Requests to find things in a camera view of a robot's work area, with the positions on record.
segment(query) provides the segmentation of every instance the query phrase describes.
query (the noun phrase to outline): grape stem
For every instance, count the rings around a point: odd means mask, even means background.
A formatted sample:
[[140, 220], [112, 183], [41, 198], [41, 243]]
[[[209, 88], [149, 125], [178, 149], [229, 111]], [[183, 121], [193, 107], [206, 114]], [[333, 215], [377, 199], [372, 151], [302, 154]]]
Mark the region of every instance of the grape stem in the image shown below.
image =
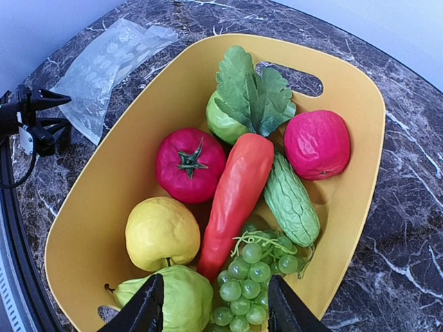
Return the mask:
[[[235, 255], [237, 255], [237, 256], [240, 255], [239, 247], [240, 247], [240, 244], [242, 244], [242, 242], [244, 242], [244, 243], [259, 243], [259, 242], [263, 241], [264, 243], [262, 244], [262, 246], [266, 246], [268, 244], [271, 244], [274, 247], [281, 249], [283, 252], [285, 252], [289, 255], [295, 255], [297, 253], [296, 251], [292, 251], [292, 250], [282, 246], [281, 244], [279, 244], [277, 239], [267, 239], [265, 237], [258, 236], [257, 235], [258, 233], [261, 233], [261, 231], [260, 230], [256, 230], [254, 232], [246, 231], [245, 233], [243, 233], [242, 236], [234, 237], [233, 240], [237, 240], [237, 243], [235, 244], [234, 251], [232, 251], [232, 253], [230, 254], [230, 257], [232, 258]], [[265, 255], [263, 255], [263, 257], [266, 257], [267, 255], [271, 255], [271, 251], [268, 251]]]
[[306, 269], [308, 264], [314, 258], [314, 253], [316, 251], [315, 246], [313, 244], [311, 244], [309, 249], [311, 249], [311, 256], [309, 256], [308, 260], [300, 267], [300, 270], [298, 271], [298, 279], [302, 279], [302, 272], [303, 272], [303, 270]]

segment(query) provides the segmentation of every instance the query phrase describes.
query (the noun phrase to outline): yellow basket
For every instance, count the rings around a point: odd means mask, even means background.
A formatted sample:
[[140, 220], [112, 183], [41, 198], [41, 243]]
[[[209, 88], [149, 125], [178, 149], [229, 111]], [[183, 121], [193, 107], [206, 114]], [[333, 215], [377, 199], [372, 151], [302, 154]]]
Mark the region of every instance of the yellow basket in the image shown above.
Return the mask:
[[[218, 64], [233, 45], [245, 48], [255, 62], [273, 62], [318, 77], [322, 95], [293, 93], [297, 111], [330, 109], [343, 117], [350, 131], [347, 169], [325, 181], [304, 182], [322, 234], [303, 279], [286, 277], [316, 317], [327, 310], [370, 208], [383, 146], [383, 98], [367, 75], [336, 57], [277, 39], [228, 34], [191, 45], [146, 87], [97, 148], [55, 219], [46, 243], [46, 275], [55, 299], [79, 331], [103, 326], [98, 307], [114, 304], [105, 283], [117, 286], [146, 276], [126, 252], [127, 217], [142, 200], [167, 196], [155, 177], [162, 139], [184, 127], [208, 130], [206, 103], [217, 86]], [[202, 225], [207, 223], [210, 203], [190, 208]], [[275, 225], [262, 200], [256, 212]]]

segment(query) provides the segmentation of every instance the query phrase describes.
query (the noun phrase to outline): grape bunch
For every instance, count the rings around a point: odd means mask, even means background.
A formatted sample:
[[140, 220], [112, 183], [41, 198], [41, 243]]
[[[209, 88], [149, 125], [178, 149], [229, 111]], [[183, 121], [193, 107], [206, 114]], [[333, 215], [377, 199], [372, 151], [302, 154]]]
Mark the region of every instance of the grape bunch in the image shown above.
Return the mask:
[[296, 273], [303, 265], [303, 259], [296, 256], [297, 247], [277, 231], [262, 232], [250, 224], [235, 239], [231, 255], [235, 258], [217, 278], [224, 305], [213, 310], [209, 332], [248, 332], [251, 325], [263, 324], [269, 314], [271, 276]]

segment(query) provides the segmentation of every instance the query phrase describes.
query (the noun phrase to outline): red tomato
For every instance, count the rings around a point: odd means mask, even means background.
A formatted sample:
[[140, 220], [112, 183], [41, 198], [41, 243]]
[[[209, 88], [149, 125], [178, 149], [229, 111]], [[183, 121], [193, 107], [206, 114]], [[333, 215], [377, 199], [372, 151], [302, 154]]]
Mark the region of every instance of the red tomato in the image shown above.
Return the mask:
[[225, 164], [226, 154], [213, 136], [196, 128], [184, 128], [160, 144], [156, 177], [176, 200], [203, 203], [214, 196]]

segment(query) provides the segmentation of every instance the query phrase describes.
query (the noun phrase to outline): basket handle hole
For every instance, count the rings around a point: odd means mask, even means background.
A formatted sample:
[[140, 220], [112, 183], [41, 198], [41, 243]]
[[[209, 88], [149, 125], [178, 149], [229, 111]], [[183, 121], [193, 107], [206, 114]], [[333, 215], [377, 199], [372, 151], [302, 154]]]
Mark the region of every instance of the basket handle hole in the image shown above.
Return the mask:
[[288, 80], [289, 87], [292, 91], [308, 95], [309, 97], [319, 97], [323, 93], [323, 84], [320, 79], [314, 75], [265, 61], [258, 62], [256, 69], [258, 73], [261, 74], [262, 69], [265, 67], [277, 69], [280, 74]]

